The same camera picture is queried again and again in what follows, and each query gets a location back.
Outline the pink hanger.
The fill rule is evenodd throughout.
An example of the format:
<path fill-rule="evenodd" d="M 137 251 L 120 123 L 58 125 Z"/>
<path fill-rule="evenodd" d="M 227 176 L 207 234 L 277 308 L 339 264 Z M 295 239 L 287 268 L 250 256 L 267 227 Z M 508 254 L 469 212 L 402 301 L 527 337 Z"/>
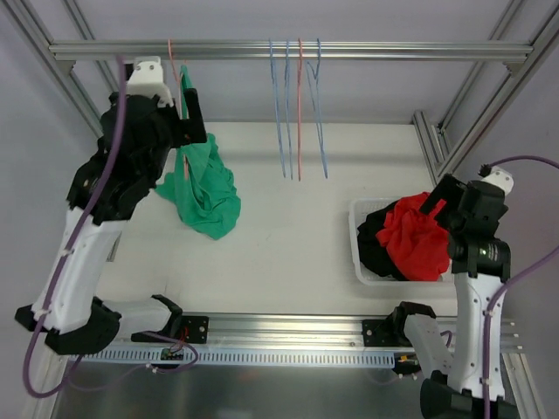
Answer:
<path fill-rule="evenodd" d="M 169 62 L 171 65 L 171 70 L 173 73 L 173 77 L 174 80 L 176 82 L 176 86 L 177 86 L 177 98 L 176 98 L 176 107 L 177 107 L 177 112 L 179 115 L 179 118 L 181 119 L 185 114 L 188 114 L 187 111 L 183 110 L 183 105 L 186 103 L 185 98 L 184 98 L 184 94 L 183 94 L 183 82 L 189 78 L 188 73 L 184 72 L 183 70 L 186 68 L 186 65 L 188 64 L 187 60 L 183 60 L 183 62 L 180 65 L 180 70 L 177 70 L 177 66 L 176 66 L 176 61 L 174 59 L 174 53 L 173 53 L 173 44 L 172 44 L 172 40 L 169 38 L 168 39 L 168 54 L 169 54 Z M 183 177 L 185 181 L 189 180 L 189 163 L 188 163 L 188 157 L 186 155 L 185 152 L 185 148 L 180 148 L 178 150 L 178 154 L 181 155 L 181 160 L 183 162 Z"/>
<path fill-rule="evenodd" d="M 298 38 L 298 64 L 297 64 L 297 169 L 298 181 L 302 180 L 302 104 L 301 104 L 301 82 L 303 65 L 303 47 L 301 39 Z"/>

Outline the green tank top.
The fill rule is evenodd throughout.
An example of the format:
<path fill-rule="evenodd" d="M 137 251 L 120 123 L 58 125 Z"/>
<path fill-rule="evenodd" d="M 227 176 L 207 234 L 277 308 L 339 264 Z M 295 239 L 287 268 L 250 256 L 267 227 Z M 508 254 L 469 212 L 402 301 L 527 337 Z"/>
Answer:
<path fill-rule="evenodd" d="M 173 169 L 155 192 L 175 204 L 184 224 L 214 240 L 230 233 L 240 216 L 234 175 L 224 165 L 212 133 L 205 143 L 177 149 Z"/>

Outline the red tank top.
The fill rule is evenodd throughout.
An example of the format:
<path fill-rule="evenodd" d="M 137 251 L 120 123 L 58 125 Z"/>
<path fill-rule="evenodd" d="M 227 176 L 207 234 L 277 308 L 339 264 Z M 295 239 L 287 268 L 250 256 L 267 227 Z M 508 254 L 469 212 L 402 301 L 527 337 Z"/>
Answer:
<path fill-rule="evenodd" d="M 437 282 L 450 264 L 448 234 L 434 219 L 442 205 L 427 215 L 420 211 L 429 195 L 422 192 L 396 201 L 376 233 L 392 263 L 409 281 Z"/>

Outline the blue hanger with red top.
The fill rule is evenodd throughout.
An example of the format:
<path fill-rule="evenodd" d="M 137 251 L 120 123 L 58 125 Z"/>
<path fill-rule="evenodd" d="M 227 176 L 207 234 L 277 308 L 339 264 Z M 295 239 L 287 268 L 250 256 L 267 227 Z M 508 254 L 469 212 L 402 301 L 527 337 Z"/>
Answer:
<path fill-rule="evenodd" d="M 275 118 L 276 134 L 277 134 L 277 141 L 278 141 L 278 148 L 279 148 L 279 161 L 280 161 L 282 175 L 284 178 L 286 178 L 285 154 L 283 148 L 283 139 L 282 139 L 282 133 L 280 127 L 280 117 L 279 117 L 280 116 L 279 85 L 277 80 L 277 70 L 276 70 L 276 61 L 275 61 L 274 51 L 273 51 L 273 42 L 270 38 L 268 39 L 268 49 L 269 49 L 271 82 L 272 82 L 272 89 L 273 89 L 274 118 Z"/>

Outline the blue hanger with black top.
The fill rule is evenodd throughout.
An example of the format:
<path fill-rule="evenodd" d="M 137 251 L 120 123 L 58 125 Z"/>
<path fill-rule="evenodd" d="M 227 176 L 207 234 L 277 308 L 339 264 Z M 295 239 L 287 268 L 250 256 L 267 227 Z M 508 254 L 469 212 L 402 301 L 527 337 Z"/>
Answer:
<path fill-rule="evenodd" d="M 290 179 L 293 180 L 293 141 L 290 121 L 290 41 L 286 40 L 286 55 L 284 65 L 284 99 L 285 99 L 285 117 L 286 117 L 286 134 L 288 143 L 288 162 Z"/>

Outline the black tank top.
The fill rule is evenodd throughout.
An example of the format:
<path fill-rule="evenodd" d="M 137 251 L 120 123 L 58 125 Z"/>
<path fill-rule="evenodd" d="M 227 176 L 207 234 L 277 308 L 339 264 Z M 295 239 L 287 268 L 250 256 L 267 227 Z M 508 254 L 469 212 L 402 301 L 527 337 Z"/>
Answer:
<path fill-rule="evenodd" d="M 396 202 L 393 202 L 383 209 L 368 214 L 365 221 L 357 227 L 359 260 L 368 270 L 381 278 L 391 277 L 397 281 L 407 281 L 376 238 L 376 234 L 383 229 L 387 214 L 395 206 Z"/>

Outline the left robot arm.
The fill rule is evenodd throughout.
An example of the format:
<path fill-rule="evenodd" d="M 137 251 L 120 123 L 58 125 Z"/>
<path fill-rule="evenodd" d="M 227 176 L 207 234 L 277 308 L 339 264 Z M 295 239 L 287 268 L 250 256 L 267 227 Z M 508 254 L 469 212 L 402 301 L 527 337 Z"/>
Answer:
<path fill-rule="evenodd" d="M 185 88 L 183 97 L 185 120 L 156 93 L 110 96 L 97 150 L 77 170 L 66 198 L 62 259 L 53 266 L 56 284 L 15 314 L 28 331 L 44 333 L 56 354 L 96 354 L 116 339 L 172 341 L 182 330 L 182 309 L 160 294 L 111 302 L 95 293 L 109 253 L 137 204 L 155 188 L 169 151 L 207 141 L 197 90 Z"/>

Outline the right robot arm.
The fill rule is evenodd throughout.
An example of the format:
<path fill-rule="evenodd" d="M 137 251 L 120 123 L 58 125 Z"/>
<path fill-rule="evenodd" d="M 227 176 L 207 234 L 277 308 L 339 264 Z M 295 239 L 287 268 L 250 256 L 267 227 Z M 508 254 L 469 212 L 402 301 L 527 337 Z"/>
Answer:
<path fill-rule="evenodd" d="M 389 316 L 390 337 L 411 345 L 424 374 L 424 418 L 517 418 L 505 399 L 500 368 L 500 324 L 511 251 L 495 236 L 507 212 L 513 177 L 501 168 L 463 183 L 445 175 L 421 206 L 449 234 L 448 254 L 457 295 L 455 347 L 449 349 L 434 311 L 403 302 Z"/>

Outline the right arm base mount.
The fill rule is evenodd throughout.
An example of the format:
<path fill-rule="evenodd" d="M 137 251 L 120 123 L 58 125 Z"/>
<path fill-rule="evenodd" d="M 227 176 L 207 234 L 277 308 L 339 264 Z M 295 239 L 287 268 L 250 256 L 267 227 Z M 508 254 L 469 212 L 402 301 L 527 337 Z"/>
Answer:
<path fill-rule="evenodd" d="M 362 340 L 365 347 L 411 347 L 404 335 L 404 323 L 408 316 L 426 315 L 432 319 L 437 316 L 430 306 L 403 301 L 385 319 L 364 319 L 362 321 Z"/>

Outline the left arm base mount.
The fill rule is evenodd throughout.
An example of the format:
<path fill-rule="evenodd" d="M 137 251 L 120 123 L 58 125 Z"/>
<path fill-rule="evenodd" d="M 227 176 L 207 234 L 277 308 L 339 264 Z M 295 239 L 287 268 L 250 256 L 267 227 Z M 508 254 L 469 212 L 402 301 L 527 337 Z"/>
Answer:
<path fill-rule="evenodd" d="M 208 316 L 185 314 L 178 304 L 161 294 L 154 294 L 150 299 L 162 303 L 168 309 L 169 319 L 159 330 L 133 333 L 131 335 L 133 342 L 207 343 L 210 322 Z"/>

